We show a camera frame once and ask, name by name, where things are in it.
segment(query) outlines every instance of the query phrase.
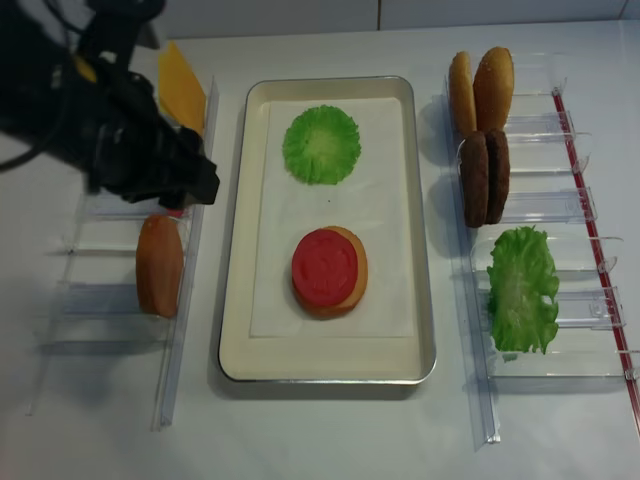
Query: red strip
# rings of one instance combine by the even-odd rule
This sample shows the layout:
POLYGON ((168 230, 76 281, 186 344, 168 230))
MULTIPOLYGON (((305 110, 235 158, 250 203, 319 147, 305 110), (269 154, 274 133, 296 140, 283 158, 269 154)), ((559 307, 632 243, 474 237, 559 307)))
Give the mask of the red strip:
POLYGON ((184 215, 184 210, 172 210, 172 209, 167 209, 167 214, 170 217, 174 217, 174 218, 182 218, 182 215, 184 215))
MULTIPOLYGON (((556 105, 558 114, 560 114, 560 123, 562 125, 562 130, 565 133, 571 133, 571 127, 566 116, 566 110, 564 108, 564 102, 562 101, 562 95, 560 94, 560 92, 553 92, 553 101, 556 105)), ((576 165, 578 164, 578 154, 576 153, 576 148, 573 143, 572 136, 568 135, 566 137, 565 145, 567 146, 567 153, 569 154, 571 167, 576 168, 576 165)), ((574 171, 573 178, 576 181, 576 187, 585 187, 584 178, 582 178, 581 172, 574 171)), ((596 228, 595 220, 593 220, 591 204, 590 202, 582 202, 582 204, 585 216, 591 219, 586 221, 589 236, 596 238, 598 237, 598 229, 596 228)), ((592 240, 591 248, 593 249, 593 255, 596 259, 596 265, 602 265, 604 262, 604 253, 602 251, 602 244, 600 243, 600 240, 592 240)), ((603 288, 611 287, 611 279, 609 278, 608 272, 600 273, 600 283, 602 284, 603 288)), ((620 311, 618 310, 618 303, 616 302, 616 299, 611 290, 605 290, 605 294, 608 300, 607 303, 609 304, 609 314, 611 315, 611 321, 614 322, 616 321, 616 319, 621 318, 620 311)), ((620 326, 613 327, 613 335, 616 338, 616 346, 618 350, 628 350, 624 329, 620 326)), ((633 368, 633 362, 631 361, 631 356, 628 353, 621 353, 620 361, 625 372, 633 368)), ((627 390, 629 391, 629 398, 631 399, 631 408, 633 409, 636 428, 638 429, 638 433, 640 433, 640 392, 638 391, 638 385, 635 380, 627 380, 626 382, 627 390)))

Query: white paper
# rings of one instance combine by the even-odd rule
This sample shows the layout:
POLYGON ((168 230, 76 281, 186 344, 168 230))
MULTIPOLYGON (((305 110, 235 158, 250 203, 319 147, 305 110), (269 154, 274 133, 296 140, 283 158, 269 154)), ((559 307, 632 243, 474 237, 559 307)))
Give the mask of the white paper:
POLYGON ((411 336, 417 311, 400 103, 273 102, 265 162, 251 336, 411 336), (306 185, 285 169, 282 142, 295 117, 323 103, 341 108, 358 124, 362 153, 338 185, 306 185), (291 257, 304 235, 330 225, 360 238, 369 282, 354 310, 318 320, 295 300, 291 257))

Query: metal tray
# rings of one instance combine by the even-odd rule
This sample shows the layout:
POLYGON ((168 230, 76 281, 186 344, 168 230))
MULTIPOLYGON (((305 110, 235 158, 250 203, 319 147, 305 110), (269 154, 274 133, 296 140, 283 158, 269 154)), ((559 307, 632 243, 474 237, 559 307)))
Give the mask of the metal tray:
POLYGON ((424 380, 436 354, 410 84, 373 77, 255 85, 238 182, 222 371, 235 381, 424 380), (354 118, 362 154, 338 185, 302 185, 285 171, 282 139, 295 116, 323 104, 354 118), (369 286, 352 312, 318 321, 293 299, 288 268, 300 238, 327 225, 361 238, 369 286))

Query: bottom bun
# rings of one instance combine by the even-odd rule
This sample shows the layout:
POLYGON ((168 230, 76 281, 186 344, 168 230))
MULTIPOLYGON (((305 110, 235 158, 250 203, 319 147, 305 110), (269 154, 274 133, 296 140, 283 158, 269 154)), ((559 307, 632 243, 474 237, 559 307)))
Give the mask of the bottom bun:
POLYGON ((293 293, 300 306, 304 308, 309 314, 319 318, 337 317, 353 310, 364 295, 364 292, 367 289, 367 281, 369 280, 367 254, 360 239, 351 231, 343 227, 331 226, 325 227, 325 229, 333 230, 334 232, 339 233, 344 238, 349 240, 349 242, 351 242, 351 245, 353 245, 353 248, 355 249, 356 255, 358 257, 358 279, 356 280, 356 285, 353 287, 353 291, 347 298, 345 298, 337 305, 331 305, 329 307, 319 307, 309 303, 307 300, 302 298, 292 282, 293 293))

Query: hot dog bun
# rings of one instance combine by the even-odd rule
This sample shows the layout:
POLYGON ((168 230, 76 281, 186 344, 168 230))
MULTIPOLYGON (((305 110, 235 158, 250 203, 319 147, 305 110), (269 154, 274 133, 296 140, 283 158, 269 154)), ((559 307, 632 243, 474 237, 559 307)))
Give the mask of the hot dog bun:
POLYGON ((142 311, 165 318, 177 313, 183 263, 175 222, 164 215, 149 216, 136 250, 136 288, 142 311))

